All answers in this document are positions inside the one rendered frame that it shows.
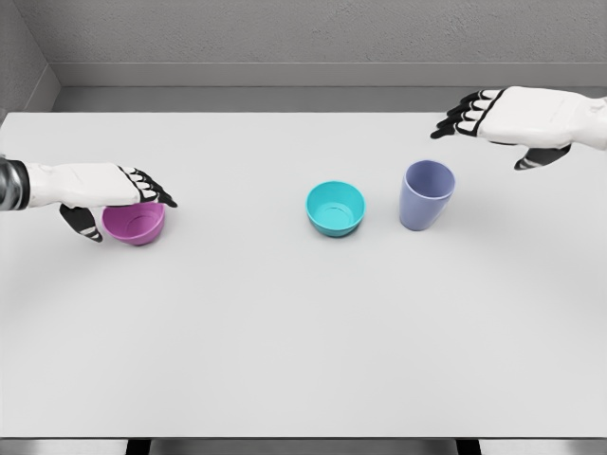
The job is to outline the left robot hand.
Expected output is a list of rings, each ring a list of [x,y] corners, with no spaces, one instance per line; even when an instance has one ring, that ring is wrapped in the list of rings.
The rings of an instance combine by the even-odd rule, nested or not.
[[[60,168],[53,199],[68,225],[81,236],[100,243],[103,237],[91,212],[93,208],[129,207],[155,202],[177,206],[148,173],[112,163],[74,164]]]

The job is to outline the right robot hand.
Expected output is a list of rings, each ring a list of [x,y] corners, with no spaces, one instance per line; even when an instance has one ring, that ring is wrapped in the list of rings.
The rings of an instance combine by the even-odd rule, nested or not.
[[[514,169],[540,168],[570,152],[575,114],[587,101],[583,95],[554,89],[484,89],[452,107],[436,123],[431,138],[477,137],[499,145],[521,145],[527,151]]]

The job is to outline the purple bowl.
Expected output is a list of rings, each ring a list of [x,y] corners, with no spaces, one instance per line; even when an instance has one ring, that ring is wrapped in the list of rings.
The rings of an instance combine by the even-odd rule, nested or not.
[[[152,243],[165,222],[165,206],[156,202],[125,207],[106,207],[101,214],[104,229],[116,240],[131,246]]]

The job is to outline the lavender cup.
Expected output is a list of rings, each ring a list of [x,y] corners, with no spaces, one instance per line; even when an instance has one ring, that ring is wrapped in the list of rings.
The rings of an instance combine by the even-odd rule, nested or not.
[[[399,220],[409,230],[429,228],[450,202],[455,177],[433,160],[413,163],[405,172],[399,195]]]

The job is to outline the teal bowl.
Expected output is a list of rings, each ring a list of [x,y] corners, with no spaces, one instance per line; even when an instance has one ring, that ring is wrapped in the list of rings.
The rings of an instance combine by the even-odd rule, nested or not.
[[[309,191],[305,210],[312,227],[320,234],[340,238],[359,226],[366,213],[366,200],[349,183],[325,181]]]

